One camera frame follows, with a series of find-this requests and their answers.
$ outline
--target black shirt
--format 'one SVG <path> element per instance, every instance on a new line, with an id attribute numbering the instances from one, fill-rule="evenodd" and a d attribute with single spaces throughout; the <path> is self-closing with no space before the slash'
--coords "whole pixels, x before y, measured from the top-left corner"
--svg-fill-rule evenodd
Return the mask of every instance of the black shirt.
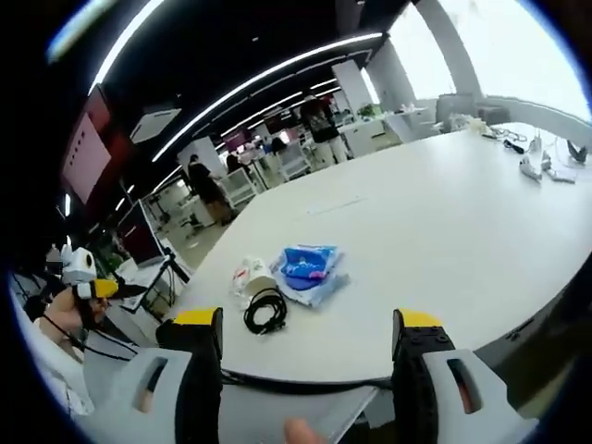
<path id="1" fill-rule="evenodd" d="M 249 168 L 242 164 L 241 161 L 239 161 L 239 158 L 236 155 L 233 154 L 229 154 L 227 159 L 226 159 L 226 166 L 228 168 L 228 173 L 234 173 L 235 171 L 243 168 L 245 171 L 245 173 L 248 173 Z"/>
<path id="2" fill-rule="evenodd" d="M 339 136 L 333 113 L 329 107 L 319 99 L 305 102 L 300 108 L 303 125 L 313 134 L 316 143 L 323 143 Z"/>
<path id="3" fill-rule="evenodd" d="M 200 195 L 203 191 L 208 192 L 218 188 L 214 180 L 210 178 L 210 170 L 204 164 L 189 164 L 188 171 L 191 185 Z"/>

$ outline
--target plastic bag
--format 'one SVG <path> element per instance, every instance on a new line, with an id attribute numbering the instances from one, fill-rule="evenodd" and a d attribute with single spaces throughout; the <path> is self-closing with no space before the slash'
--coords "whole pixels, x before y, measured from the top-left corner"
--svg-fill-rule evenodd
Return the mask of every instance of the plastic bag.
<path id="1" fill-rule="evenodd" d="M 343 253 L 336 248 L 330 255 L 330 261 L 327 260 L 325 277 L 319 279 L 318 285 L 308 290 L 295 290 L 286 283 L 286 275 L 282 271 L 287 263 L 285 252 L 271 264 L 270 270 L 277 282 L 277 286 L 288 299 L 306 305 L 307 307 L 316 308 L 322 301 L 328 299 L 329 296 L 350 284 L 350 276 L 347 273 L 340 273 L 338 271 L 339 260 L 342 257 Z"/>
<path id="2" fill-rule="evenodd" d="M 241 310 L 246 310 L 255 294 L 275 288 L 277 282 L 266 263 L 258 257 L 246 256 L 232 277 L 231 294 L 238 297 Z"/>
<path id="3" fill-rule="evenodd" d="M 331 245 L 297 245 L 284 249 L 281 272 L 289 278 L 323 279 L 335 264 L 338 248 Z"/>

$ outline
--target white device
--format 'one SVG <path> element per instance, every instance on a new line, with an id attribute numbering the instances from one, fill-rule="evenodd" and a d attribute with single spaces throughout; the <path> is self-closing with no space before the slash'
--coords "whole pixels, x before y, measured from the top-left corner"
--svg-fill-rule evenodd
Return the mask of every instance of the white device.
<path id="1" fill-rule="evenodd" d="M 528 153 L 539 152 L 543 148 L 543 141 L 540 138 L 540 134 L 537 134 L 535 138 L 530 141 L 528 145 Z"/>
<path id="2" fill-rule="evenodd" d="M 543 151 L 540 169 L 545 171 L 554 182 L 575 183 L 575 177 L 573 175 L 557 171 L 551 167 L 551 158 L 546 151 Z"/>
<path id="3" fill-rule="evenodd" d="M 522 174 L 530 179 L 536 180 L 537 182 L 543 179 L 543 175 L 535 171 L 532 164 L 530 163 L 530 159 L 527 156 L 522 158 L 519 168 L 520 171 L 522 171 Z"/>
<path id="4" fill-rule="evenodd" d="M 72 251 L 72 247 L 62 247 L 62 281 L 69 286 L 91 282 L 96 279 L 96 266 L 91 252 L 80 247 Z"/>

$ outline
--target coiled black cable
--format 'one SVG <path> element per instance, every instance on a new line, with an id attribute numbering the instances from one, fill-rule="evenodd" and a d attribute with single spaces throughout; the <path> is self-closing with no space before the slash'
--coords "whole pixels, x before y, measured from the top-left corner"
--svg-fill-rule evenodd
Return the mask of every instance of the coiled black cable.
<path id="1" fill-rule="evenodd" d="M 242 317 L 247 328 L 255 335 L 264 335 L 282 329 L 286 325 L 286 315 L 288 314 L 288 306 L 284 297 L 284 293 L 277 287 L 270 287 L 255 293 Z M 255 313 L 262 307 L 271 307 L 274 314 L 265 323 L 257 324 L 254 319 Z"/>

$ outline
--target person's hand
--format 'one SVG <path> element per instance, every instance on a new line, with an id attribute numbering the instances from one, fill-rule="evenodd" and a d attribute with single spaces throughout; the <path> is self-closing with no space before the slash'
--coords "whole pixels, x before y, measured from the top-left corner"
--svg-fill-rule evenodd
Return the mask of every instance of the person's hand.
<path id="1" fill-rule="evenodd" d="M 325 444 L 326 439 L 318 435 L 303 419 L 291 418 L 284 423 L 286 444 Z"/>
<path id="2" fill-rule="evenodd" d="M 107 308 L 106 300 L 90 300 L 88 303 L 91 306 L 94 320 L 99 322 L 103 318 Z M 76 308 L 72 288 L 67 288 L 58 293 L 45 310 L 45 315 L 66 333 L 76 331 L 82 327 L 82 318 Z M 54 342 L 59 342 L 62 339 L 63 333 L 57 330 L 46 319 L 42 318 L 40 323 L 43 333 Z"/>

